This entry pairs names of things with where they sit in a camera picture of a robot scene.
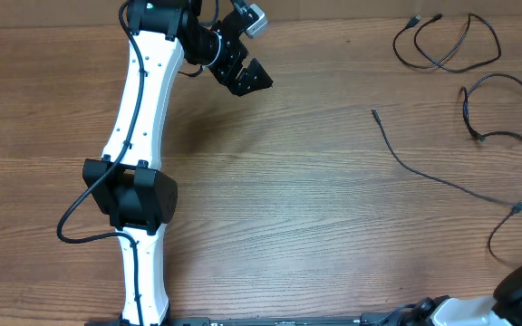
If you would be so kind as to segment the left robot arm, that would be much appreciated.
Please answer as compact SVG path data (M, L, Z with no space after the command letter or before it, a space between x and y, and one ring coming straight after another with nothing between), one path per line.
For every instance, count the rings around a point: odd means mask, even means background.
M163 325L169 313L164 282L164 235L178 201L177 183L161 168L169 97L182 63L211 71L236 96L272 86L258 60L244 65L242 34L267 25L255 4L235 1L222 20L205 26L199 1L129 1L120 18L129 36L121 106L101 157L82 176L118 238L125 303L117 325Z

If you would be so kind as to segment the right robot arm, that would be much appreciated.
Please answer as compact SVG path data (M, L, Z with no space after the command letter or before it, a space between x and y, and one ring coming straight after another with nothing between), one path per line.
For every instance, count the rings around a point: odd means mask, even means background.
M491 295L473 299L443 296L424 299L399 318L400 325L522 326L522 266Z

